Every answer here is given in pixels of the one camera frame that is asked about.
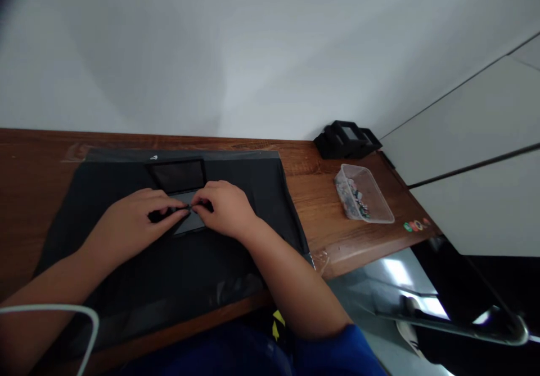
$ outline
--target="white cable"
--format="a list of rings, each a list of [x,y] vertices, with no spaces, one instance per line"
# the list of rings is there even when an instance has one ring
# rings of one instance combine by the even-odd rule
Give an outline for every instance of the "white cable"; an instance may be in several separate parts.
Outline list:
[[[100,326],[100,318],[97,313],[90,309],[89,307],[77,306],[77,305],[63,305],[63,304],[38,304],[38,305],[21,305],[21,306],[11,306],[3,307],[0,309],[0,314],[9,313],[9,312],[23,312],[23,311],[41,311],[41,310],[60,310],[60,311],[76,311],[82,314],[86,314],[92,320],[92,334],[90,335],[90,340],[88,342],[88,347],[83,356],[83,361],[80,363],[79,371],[77,376],[82,376],[94,344],[96,343],[97,338],[97,329]]]

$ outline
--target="wooden table surface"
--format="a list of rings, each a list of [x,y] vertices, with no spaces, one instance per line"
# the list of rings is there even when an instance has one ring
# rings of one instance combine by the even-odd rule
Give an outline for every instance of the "wooden table surface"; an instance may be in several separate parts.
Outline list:
[[[309,141],[0,129],[0,300],[30,281],[47,230],[71,177],[92,147],[279,151],[316,268],[325,279],[421,242],[436,231],[435,227],[412,233],[404,229],[405,222],[429,217],[378,153],[362,160],[323,160]],[[364,166],[372,172],[395,216],[395,223],[370,224],[347,219],[333,182],[342,163]],[[96,352],[85,374],[97,374],[118,366],[269,302],[268,292],[263,292],[185,323]],[[74,374],[73,367],[77,366],[78,363],[68,364],[63,371]]]

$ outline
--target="blue sleeve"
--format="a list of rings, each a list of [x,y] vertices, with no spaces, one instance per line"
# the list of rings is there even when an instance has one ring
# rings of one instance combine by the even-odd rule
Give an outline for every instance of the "blue sleeve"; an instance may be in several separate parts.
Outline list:
[[[297,340],[294,368],[298,376],[386,376],[356,325],[348,325],[338,336],[323,341]]]

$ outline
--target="cabinet door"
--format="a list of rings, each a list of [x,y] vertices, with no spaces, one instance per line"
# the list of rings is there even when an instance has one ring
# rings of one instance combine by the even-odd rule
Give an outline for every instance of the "cabinet door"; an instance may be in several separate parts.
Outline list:
[[[540,70],[540,36],[536,36],[529,43],[525,43],[510,57]]]
[[[411,192],[459,253],[540,257],[540,150]]]
[[[504,57],[381,142],[412,185],[539,143],[539,124],[540,71]]]

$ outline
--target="plastic container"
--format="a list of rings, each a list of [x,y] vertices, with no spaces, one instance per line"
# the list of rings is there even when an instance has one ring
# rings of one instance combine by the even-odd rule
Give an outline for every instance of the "plastic container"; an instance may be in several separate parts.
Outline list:
[[[348,218],[368,223],[389,224],[395,221],[369,169],[342,164],[334,183]]]

